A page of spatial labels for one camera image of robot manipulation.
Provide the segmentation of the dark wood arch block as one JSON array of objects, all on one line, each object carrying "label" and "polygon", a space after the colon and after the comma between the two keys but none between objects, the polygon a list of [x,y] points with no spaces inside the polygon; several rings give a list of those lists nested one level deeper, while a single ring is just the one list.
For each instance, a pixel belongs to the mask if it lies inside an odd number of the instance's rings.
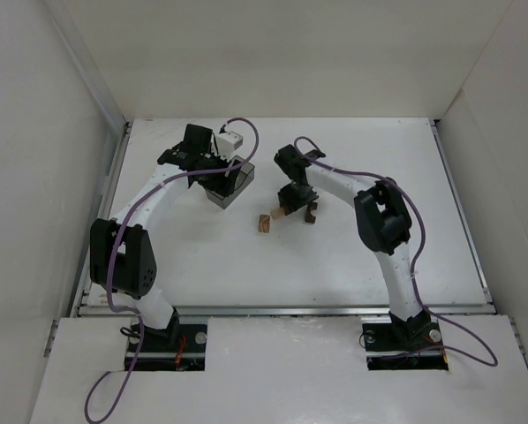
[{"label": "dark wood arch block", "polygon": [[305,209],[305,217],[304,222],[308,224],[315,224],[316,223],[316,216],[314,212],[318,208],[318,203],[316,201],[309,202]]}]

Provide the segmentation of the light wood rectangular block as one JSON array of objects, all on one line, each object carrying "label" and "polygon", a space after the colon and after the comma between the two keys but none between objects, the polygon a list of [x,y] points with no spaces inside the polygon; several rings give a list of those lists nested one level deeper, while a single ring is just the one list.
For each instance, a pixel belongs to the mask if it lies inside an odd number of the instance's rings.
[{"label": "light wood rectangular block", "polygon": [[274,220],[281,219],[288,215],[284,207],[275,208],[270,211],[270,215]]}]

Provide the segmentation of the striped brown wood block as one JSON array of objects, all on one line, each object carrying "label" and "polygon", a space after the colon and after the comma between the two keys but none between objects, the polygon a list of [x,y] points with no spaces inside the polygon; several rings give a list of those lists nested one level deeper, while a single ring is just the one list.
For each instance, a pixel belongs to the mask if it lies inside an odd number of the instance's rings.
[{"label": "striped brown wood block", "polygon": [[271,216],[261,214],[258,219],[258,232],[260,233],[269,233],[271,226]]}]

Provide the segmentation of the grey translucent plastic bin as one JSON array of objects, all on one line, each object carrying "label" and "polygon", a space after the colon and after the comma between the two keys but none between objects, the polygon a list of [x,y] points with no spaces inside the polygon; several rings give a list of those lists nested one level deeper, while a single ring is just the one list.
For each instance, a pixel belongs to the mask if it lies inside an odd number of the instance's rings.
[{"label": "grey translucent plastic bin", "polygon": [[207,198],[215,205],[226,209],[254,180],[254,165],[245,163],[238,170],[228,172],[215,189],[205,189]]}]

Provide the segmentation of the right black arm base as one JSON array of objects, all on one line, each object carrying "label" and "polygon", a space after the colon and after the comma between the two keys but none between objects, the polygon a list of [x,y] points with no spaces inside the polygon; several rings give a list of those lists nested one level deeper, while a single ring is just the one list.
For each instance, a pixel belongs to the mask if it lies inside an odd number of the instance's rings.
[{"label": "right black arm base", "polygon": [[369,371],[449,370],[438,322],[430,322],[427,329],[407,340],[396,334],[391,322],[363,321],[359,341]]}]

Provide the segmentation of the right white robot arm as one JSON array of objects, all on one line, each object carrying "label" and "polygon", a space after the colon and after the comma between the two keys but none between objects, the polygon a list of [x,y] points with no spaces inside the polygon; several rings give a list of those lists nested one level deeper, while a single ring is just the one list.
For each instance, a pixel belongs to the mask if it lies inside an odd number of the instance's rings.
[{"label": "right white robot arm", "polygon": [[319,189],[353,208],[359,238],[381,267],[393,331],[402,340],[411,340],[414,321],[423,312],[411,280],[411,216],[403,197],[385,178],[317,163],[323,156],[319,150],[303,156],[292,145],[278,150],[274,161],[290,180],[278,192],[280,208],[289,215],[306,207],[318,199]]}]

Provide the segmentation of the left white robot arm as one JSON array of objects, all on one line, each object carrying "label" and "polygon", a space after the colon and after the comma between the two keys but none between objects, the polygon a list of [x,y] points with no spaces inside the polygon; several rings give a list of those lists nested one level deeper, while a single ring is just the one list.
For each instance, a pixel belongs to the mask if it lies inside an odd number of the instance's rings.
[{"label": "left white robot arm", "polygon": [[90,279],[110,297],[122,294],[132,301],[117,306],[141,318],[133,337],[152,334],[177,337],[179,318],[155,283],[157,264],[151,243],[155,226],[192,185],[210,198],[230,203],[240,186],[244,160],[236,154],[242,135],[189,124],[182,141],[157,159],[150,179],[122,210],[110,219],[96,219],[90,229]]}]

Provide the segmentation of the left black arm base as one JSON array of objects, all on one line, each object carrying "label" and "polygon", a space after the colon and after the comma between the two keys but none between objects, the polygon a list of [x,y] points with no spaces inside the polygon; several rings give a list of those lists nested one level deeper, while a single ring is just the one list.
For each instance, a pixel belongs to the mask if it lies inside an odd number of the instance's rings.
[{"label": "left black arm base", "polygon": [[206,366],[207,321],[182,319],[177,311],[167,329],[145,329],[139,347],[139,324],[121,327],[119,332],[127,338],[124,369],[129,370],[135,353],[138,358],[133,368],[139,372],[201,372]]}]

